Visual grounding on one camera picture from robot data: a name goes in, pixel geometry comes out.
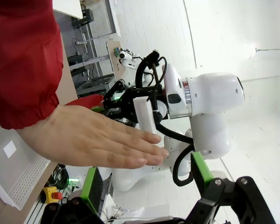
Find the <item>red jacket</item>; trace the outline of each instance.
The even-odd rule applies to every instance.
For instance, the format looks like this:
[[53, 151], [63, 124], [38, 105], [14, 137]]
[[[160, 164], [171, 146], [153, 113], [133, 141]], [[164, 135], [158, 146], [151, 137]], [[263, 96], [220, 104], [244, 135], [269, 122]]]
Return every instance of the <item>red jacket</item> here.
[[63, 68], [52, 0], [0, 0], [0, 125], [21, 129], [59, 104]]

